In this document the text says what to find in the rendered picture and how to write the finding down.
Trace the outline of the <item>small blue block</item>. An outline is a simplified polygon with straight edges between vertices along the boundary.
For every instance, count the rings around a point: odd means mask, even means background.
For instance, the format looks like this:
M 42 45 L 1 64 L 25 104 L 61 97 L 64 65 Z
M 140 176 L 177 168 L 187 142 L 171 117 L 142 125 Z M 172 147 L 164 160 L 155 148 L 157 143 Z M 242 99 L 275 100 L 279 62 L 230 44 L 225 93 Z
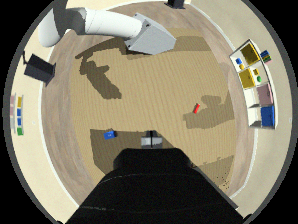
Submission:
M 115 131 L 104 133 L 104 137 L 105 137 L 105 140 L 110 138 L 115 138 L 116 137 Z

